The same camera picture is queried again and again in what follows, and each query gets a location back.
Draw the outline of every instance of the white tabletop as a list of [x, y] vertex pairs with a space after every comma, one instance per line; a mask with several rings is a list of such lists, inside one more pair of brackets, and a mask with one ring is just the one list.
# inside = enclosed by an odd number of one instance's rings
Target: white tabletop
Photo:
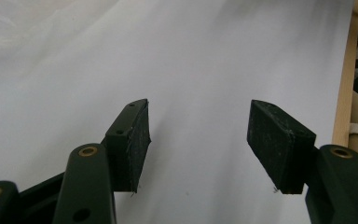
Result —
[[116, 194], [118, 223], [310, 223], [306, 190], [274, 193], [249, 148], [250, 103], [329, 144], [352, 1], [107, 2], [61, 6], [0, 48], [0, 180], [63, 172], [147, 98], [152, 143], [138, 194]]

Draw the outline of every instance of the table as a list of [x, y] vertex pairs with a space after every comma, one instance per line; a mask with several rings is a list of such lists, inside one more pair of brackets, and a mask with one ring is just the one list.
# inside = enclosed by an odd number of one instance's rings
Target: table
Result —
[[0, 49], [0, 180], [27, 189], [150, 101], [152, 143], [118, 223], [309, 223], [246, 143], [252, 99], [331, 143], [352, 1], [77, 0]]

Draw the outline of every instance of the wooden strip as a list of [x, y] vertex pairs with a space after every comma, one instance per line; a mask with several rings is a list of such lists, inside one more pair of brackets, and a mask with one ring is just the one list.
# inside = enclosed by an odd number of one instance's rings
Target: wooden strip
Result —
[[339, 86], [336, 120], [334, 123], [332, 144], [347, 147], [351, 122], [351, 100], [356, 63], [358, 34], [358, 0], [353, 4], [344, 64], [342, 66], [341, 83]]

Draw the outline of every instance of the textured black pad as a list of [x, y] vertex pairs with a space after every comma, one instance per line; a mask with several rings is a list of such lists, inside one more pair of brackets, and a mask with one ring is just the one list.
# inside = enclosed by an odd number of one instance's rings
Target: textured black pad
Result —
[[150, 144], [147, 100], [126, 105], [102, 144], [107, 149], [113, 189], [136, 192]]
[[276, 105], [253, 100], [247, 141], [277, 189], [301, 193], [315, 133]]

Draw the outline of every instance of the white surface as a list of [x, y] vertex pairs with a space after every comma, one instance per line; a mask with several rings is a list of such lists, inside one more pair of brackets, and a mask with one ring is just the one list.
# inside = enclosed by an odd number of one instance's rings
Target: white surface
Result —
[[152, 144], [118, 223], [309, 223], [246, 142], [252, 99], [331, 141], [351, 1], [121, 0], [56, 11], [0, 49], [0, 180], [20, 190], [100, 142], [125, 104], [150, 101]]

